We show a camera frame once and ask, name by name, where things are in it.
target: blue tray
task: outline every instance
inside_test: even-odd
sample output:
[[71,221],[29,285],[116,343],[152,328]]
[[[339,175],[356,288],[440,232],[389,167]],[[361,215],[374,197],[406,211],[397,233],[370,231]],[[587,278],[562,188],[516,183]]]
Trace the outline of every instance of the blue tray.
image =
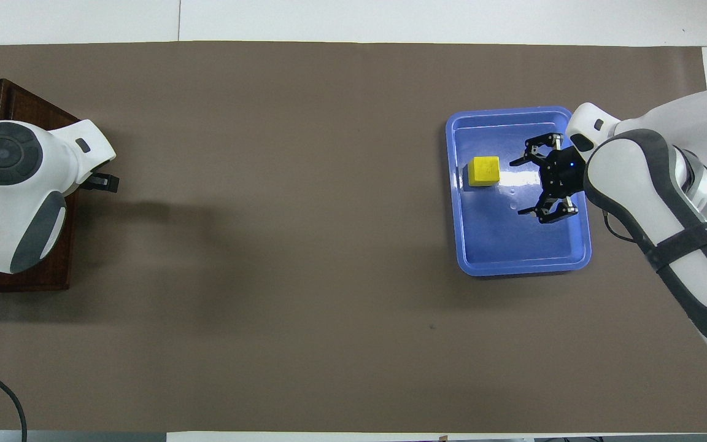
[[[517,209],[533,207],[541,193],[539,171],[509,161],[522,155],[525,140],[564,132],[571,113],[561,107],[459,112],[446,123],[449,179],[452,184],[457,262],[473,276],[535,274],[581,269],[591,260],[591,233],[585,196],[572,201],[580,213],[553,224],[539,224]],[[564,146],[571,145],[564,140]],[[473,157],[500,159],[500,182],[470,187]]]

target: yellow cube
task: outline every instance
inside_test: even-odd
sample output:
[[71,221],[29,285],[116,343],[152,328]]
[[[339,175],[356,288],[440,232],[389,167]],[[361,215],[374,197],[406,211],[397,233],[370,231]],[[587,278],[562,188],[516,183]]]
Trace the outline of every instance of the yellow cube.
[[500,179],[498,157],[474,157],[468,163],[469,185],[493,185]]

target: round button pad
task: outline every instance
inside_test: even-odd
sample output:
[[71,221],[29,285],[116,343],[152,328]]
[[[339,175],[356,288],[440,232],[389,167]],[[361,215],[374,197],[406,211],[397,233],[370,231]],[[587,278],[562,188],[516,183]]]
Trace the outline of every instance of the round button pad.
[[34,133],[17,123],[0,123],[0,185],[26,181],[42,163],[42,146]]

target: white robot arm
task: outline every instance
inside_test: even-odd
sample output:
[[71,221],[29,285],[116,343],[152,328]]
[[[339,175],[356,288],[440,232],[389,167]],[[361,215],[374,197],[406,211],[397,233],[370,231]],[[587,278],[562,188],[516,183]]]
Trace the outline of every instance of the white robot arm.
[[[566,134],[573,147],[542,135],[512,162],[541,165],[544,192],[520,212],[558,221],[576,212],[568,196],[585,190],[623,223],[707,344],[707,91],[623,121],[585,103]],[[542,144],[554,148],[546,157]]]
[[115,157],[89,120],[55,131],[0,121],[0,272],[24,271],[50,252],[64,224],[64,197],[79,185],[115,192],[118,179],[95,173]]

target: velcro strap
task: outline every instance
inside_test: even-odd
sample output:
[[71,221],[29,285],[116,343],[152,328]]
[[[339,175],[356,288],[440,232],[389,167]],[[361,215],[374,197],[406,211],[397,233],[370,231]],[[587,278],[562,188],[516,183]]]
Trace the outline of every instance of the velcro strap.
[[661,241],[646,252],[646,258],[654,271],[659,271],[677,258],[691,254],[703,246],[707,246],[707,223],[696,224]]

